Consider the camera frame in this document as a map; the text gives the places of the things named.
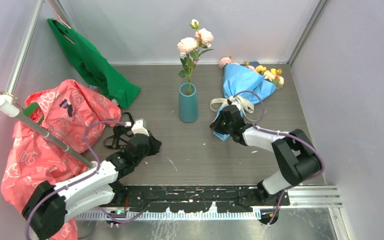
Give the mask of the cream printed ribbon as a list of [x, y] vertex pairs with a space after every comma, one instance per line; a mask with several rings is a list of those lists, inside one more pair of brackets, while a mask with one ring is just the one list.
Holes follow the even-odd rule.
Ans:
[[[242, 96], [239, 96], [239, 99], [242, 103], [242, 110], [239, 111], [240, 114], [248, 121], [252, 123], [256, 123], [258, 119], [251, 119], [247, 116], [247, 113], [254, 113], [255, 112], [255, 105], [251, 103], [249, 100], [245, 99]], [[209, 108], [213, 112], [219, 113], [224, 107], [228, 106], [227, 98], [214, 98], [209, 103]]]

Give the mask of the blue paper bouquet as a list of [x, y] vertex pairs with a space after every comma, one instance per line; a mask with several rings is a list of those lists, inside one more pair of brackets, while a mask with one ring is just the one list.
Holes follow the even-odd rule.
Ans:
[[219, 67], [224, 69], [224, 99], [241, 96], [255, 107], [284, 85], [282, 69], [268, 69], [256, 61], [239, 64], [230, 57], [223, 57]]

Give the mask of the teal ceramic vase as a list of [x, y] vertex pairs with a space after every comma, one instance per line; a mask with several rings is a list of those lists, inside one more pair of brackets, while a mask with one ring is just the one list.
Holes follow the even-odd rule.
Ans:
[[185, 123], [192, 123], [199, 117], [197, 90], [192, 83], [184, 83], [179, 87], [178, 116]]

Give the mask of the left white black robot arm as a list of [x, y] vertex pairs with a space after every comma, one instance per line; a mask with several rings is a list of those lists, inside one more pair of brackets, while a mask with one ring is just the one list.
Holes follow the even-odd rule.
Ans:
[[22, 210], [27, 230], [40, 240], [48, 240], [83, 212], [109, 203], [121, 206], [126, 189], [119, 180], [132, 173], [145, 157], [159, 153], [161, 146], [150, 132], [135, 133], [99, 166], [63, 182], [43, 181]]

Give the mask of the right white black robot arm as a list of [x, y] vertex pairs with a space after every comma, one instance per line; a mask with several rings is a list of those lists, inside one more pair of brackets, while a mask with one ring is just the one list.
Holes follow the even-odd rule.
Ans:
[[209, 127], [217, 134], [229, 135], [243, 146], [257, 147], [274, 154], [278, 170], [256, 185], [256, 197], [263, 205], [271, 205], [278, 193], [323, 170], [320, 156], [300, 129], [274, 131], [246, 123], [236, 105], [224, 107]]

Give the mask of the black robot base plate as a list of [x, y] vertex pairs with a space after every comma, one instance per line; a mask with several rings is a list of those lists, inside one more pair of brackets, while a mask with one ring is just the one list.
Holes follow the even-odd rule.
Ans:
[[281, 193], [270, 195], [254, 185], [127, 185], [124, 199], [105, 204], [122, 210], [150, 213], [247, 213], [255, 207], [274, 209], [290, 204]]

